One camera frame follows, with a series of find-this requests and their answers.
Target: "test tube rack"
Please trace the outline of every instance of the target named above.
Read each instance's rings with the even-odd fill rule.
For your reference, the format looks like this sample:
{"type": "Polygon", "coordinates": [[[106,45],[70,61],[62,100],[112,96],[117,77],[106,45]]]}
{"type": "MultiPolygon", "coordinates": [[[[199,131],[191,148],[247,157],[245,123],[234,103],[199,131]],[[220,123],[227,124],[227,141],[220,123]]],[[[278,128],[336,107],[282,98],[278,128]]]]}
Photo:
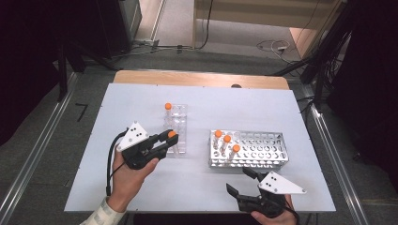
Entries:
{"type": "Polygon", "coordinates": [[[216,141],[215,132],[216,130],[210,130],[210,168],[250,167],[279,170],[289,161],[282,133],[221,130],[222,136],[218,139],[219,147],[216,149],[213,144],[216,141]],[[222,154],[220,147],[225,135],[231,136],[231,141],[222,154]],[[228,159],[235,144],[240,146],[240,150],[232,159],[228,159]]]}

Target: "metal frame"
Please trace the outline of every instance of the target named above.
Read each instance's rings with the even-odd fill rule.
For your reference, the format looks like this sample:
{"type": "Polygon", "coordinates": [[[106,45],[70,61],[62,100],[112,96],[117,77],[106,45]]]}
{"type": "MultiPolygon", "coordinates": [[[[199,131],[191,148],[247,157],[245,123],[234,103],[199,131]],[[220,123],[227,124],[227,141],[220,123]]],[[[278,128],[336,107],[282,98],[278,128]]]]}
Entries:
{"type": "MultiPolygon", "coordinates": [[[[314,95],[313,89],[310,84],[303,84],[303,92],[305,97],[311,97],[314,95]]],[[[322,141],[325,145],[325,149],[329,155],[331,165],[336,173],[337,180],[339,181],[340,188],[344,194],[345,201],[351,212],[351,216],[354,219],[355,224],[369,224],[369,221],[365,215],[365,212],[360,203],[360,199],[357,195],[354,186],[352,185],[351,179],[345,169],[345,166],[340,159],[339,153],[334,145],[333,139],[330,136],[327,123],[322,114],[318,113],[316,107],[311,107],[311,112],[314,117],[314,121],[318,128],[319,134],[321,135],[322,141]]]]}
{"type": "Polygon", "coordinates": [[[77,82],[78,76],[76,73],[73,72],[69,77],[69,91],[66,93],[65,97],[63,97],[63,100],[55,105],[53,113],[47,121],[44,129],[41,131],[41,134],[38,137],[35,146],[33,147],[31,153],[26,159],[26,162],[24,163],[14,182],[8,189],[6,198],[2,202],[0,208],[0,224],[8,224],[8,221],[11,218],[15,207],[17,206],[20,198],[23,195],[23,192],[25,191],[30,181],[30,178],[32,177],[36,167],[38,166],[38,163],[40,162],[41,156],[46,150],[48,142],[53,136],[55,128],[58,125],[62,114],[68,106],[69,100],[73,95],[77,82]]]}

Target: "black stand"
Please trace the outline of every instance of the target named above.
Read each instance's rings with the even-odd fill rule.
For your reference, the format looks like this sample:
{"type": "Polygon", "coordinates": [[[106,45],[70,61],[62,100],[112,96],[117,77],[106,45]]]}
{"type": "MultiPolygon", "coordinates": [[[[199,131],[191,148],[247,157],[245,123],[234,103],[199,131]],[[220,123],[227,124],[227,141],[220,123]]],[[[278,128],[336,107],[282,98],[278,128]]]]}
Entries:
{"type": "Polygon", "coordinates": [[[59,97],[58,102],[61,101],[66,93],[68,92],[68,81],[67,81],[67,59],[75,72],[84,72],[85,64],[82,59],[82,54],[94,59],[97,63],[104,67],[119,71],[123,68],[117,68],[114,65],[106,62],[95,53],[89,51],[75,41],[71,41],[65,37],[58,39],[58,72],[59,72],[59,97]]]}
{"type": "Polygon", "coordinates": [[[321,113],[320,104],[327,62],[333,59],[334,53],[340,52],[341,46],[338,46],[338,43],[343,39],[344,34],[351,31],[354,19],[349,17],[352,17],[352,11],[356,4],[357,1],[349,1],[347,3],[344,10],[337,18],[334,25],[330,28],[328,34],[325,36],[319,48],[313,55],[272,74],[273,76],[283,76],[286,73],[307,65],[303,73],[300,75],[300,80],[302,83],[307,84],[310,83],[316,75],[318,75],[313,103],[319,113],[321,113]]]}

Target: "black cable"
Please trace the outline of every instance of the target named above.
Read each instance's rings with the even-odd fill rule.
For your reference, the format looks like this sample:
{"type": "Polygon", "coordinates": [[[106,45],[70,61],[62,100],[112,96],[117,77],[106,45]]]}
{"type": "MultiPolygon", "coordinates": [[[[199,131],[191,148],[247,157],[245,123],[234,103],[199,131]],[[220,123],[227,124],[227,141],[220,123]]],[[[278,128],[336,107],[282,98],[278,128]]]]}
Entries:
{"type": "Polygon", "coordinates": [[[208,41],[208,27],[210,25],[210,15],[211,15],[211,10],[213,9],[213,2],[214,0],[211,0],[210,2],[210,8],[208,9],[208,15],[207,15],[207,25],[206,25],[206,39],[205,42],[202,44],[201,47],[199,48],[194,48],[192,46],[183,46],[183,45],[177,45],[177,46],[169,46],[169,45],[158,45],[158,46],[154,46],[155,48],[180,48],[182,50],[187,49],[187,50],[201,50],[203,49],[208,41]]]}
{"type": "Polygon", "coordinates": [[[315,12],[316,12],[316,9],[318,8],[319,2],[320,2],[320,0],[318,0],[318,1],[316,2],[316,6],[315,6],[315,8],[314,8],[314,10],[313,10],[313,14],[312,14],[311,17],[310,17],[310,20],[307,22],[307,24],[304,26],[304,28],[302,28],[301,31],[299,32],[299,34],[298,34],[298,40],[296,41],[296,46],[297,46],[297,44],[299,43],[299,38],[300,38],[300,36],[301,36],[302,31],[305,30],[305,29],[307,28],[307,26],[310,24],[310,22],[313,20],[313,16],[314,16],[314,14],[315,14],[315,12]]]}
{"type": "Polygon", "coordinates": [[[118,166],[118,167],[116,168],[116,170],[114,170],[114,171],[112,172],[112,174],[110,175],[109,178],[111,178],[112,176],[114,176],[114,174],[115,174],[120,168],[122,168],[122,166],[125,165],[125,164],[126,164],[126,161],[124,161],[120,166],[118,166]]]}
{"type": "Polygon", "coordinates": [[[106,171],[106,196],[111,196],[111,165],[112,165],[112,153],[114,152],[115,144],[119,138],[124,137],[127,133],[128,129],[126,131],[119,133],[114,141],[111,144],[111,148],[109,149],[109,154],[108,154],[108,165],[107,165],[107,171],[106,171]]]}
{"type": "Polygon", "coordinates": [[[209,24],[210,24],[210,15],[211,15],[211,10],[213,9],[213,2],[214,2],[214,0],[211,0],[211,2],[210,2],[210,8],[208,9],[205,43],[203,43],[201,47],[195,48],[195,50],[201,50],[201,49],[203,49],[203,48],[206,46],[206,44],[207,44],[207,41],[208,41],[208,26],[209,26],[209,24]]]}

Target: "test tube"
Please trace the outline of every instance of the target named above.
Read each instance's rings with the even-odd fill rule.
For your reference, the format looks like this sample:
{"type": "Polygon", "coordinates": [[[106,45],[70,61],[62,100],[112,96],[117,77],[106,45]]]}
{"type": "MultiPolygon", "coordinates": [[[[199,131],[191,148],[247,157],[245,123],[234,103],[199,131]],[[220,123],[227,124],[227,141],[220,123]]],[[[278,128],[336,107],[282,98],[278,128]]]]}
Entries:
{"type": "MultiPolygon", "coordinates": [[[[169,138],[172,138],[172,137],[175,136],[175,135],[176,135],[176,132],[173,131],[173,130],[170,131],[170,132],[167,134],[167,136],[168,136],[169,138]]],[[[176,143],[175,145],[172,146],[172,150],[173,150],[173,153],[174,153],[175,157],[177,158],[177,157],[179,156],[178,143],[176,143]]]]}
{"type": "Polygon", "coordinates": [[[223,142],[222,142],[222,147],[221,147],[221,152],[222,152],[222,156],[225,157],[225,149],[226,146],[228,146],[228,143],[231,142],[231,136],[229,135],[225,135],[223,138],[223,142]]]}
{"type": "Polygon", "coordinates": [[[167,102],[164,104],[164,109],[166,109],[166,115],[164,117],[164,123],[166,128],[173,128],[173,116],[172,116],[172,104],[167,102]]]}
{"type": "Polygon", "coordinates": [[[214,141],[213,141],[213,147],[216,150],[219,149],[219,139],[221,136],[222,132],[219,129],[217,129],[216,132],[214,132],[214,141]]]}
{"type": "Polygon", "coordinates": [[[234,144],[234,146],[232,147],[232,151],[229,153],[228,161],[231,161],[239,150],[240,150],[239,144],[234,144]]]}

